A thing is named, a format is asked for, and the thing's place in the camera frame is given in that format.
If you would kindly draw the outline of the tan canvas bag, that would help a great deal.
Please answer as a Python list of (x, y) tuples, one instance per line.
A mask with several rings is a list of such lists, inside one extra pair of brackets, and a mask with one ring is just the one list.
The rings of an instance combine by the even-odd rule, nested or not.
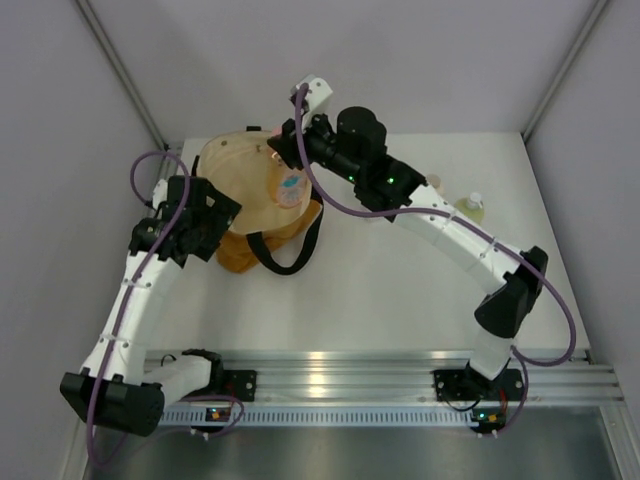
[(305, 195), (294, 208), (279, 207), (267, 191), (267, 140), (273, 135), (260, 127), (220, 135), (204, 145), (194, 162), (196, 176), (241, 204), (216, 251), (218, 263), (233, 273), (261, 264), (277, 275), (294, 275), (317, 245), (324, 204), (307, 174)]

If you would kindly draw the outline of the pink capped orange bottle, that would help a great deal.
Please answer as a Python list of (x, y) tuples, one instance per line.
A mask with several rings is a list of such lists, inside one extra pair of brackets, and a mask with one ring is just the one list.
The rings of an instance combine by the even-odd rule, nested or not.
[(273, 147), (267, 176), (267, 191), (276, 205), (284, 209), (298, 206), (305, 195), (307, 177), (301, 170), (292, 169)]

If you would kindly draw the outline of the beige round jar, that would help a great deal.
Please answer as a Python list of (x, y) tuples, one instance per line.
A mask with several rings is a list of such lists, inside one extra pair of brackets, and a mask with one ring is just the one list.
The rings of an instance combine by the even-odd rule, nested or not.
[(442, 184), (441, 178), (438, 175), (436, 175), (436, 174), (428, 174), (426, 176), (426, 180), (427, 180), (427, 183), (430, 186), (432, 186), (441, 197), (445, 196), (444, 186)]

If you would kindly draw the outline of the yellow-green pump bottle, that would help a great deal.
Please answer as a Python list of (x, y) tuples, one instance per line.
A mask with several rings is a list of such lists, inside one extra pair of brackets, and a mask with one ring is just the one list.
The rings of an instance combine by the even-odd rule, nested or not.
[(468, 196), (458, 199), (454, 207), (472, 222), (480, 225), (485, 216), (482, 195), (472, 192)]

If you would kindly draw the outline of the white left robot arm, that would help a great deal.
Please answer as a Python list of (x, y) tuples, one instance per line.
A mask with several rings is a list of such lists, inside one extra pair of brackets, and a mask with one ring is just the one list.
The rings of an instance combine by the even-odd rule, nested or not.
[(166, 407), (226, 386), (217, 353), (187, 349), (145, 372), (147, 350), (163, 304), (191, 257), (208, 261), (241, 206), (202, 177), (168, 180), (159, 214), (133, 229), (122, 284), (105, 327), (79, 372), (62, 377), (60, 392), (88, 425), (147, 437)]

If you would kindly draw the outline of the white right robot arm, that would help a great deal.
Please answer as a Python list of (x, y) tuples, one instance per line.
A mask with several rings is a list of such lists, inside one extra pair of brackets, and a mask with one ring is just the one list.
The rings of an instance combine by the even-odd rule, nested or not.
[(475, 396), (488, 397), (502, 384), (511, 346), (542, 289), (548, 256), (537, 246), (506, 253), (424, 175), (389, 155), (386, 135), (372, 111), (350, 107), (335, 125), (317, 114), (297, 130), (289, 119), (267, 143), (290, 168), (317, 163), (348, 181), (367, 212), (417, 234), (477, 282), (485, 297), (474, 312), (480, 330), (465, 384)]

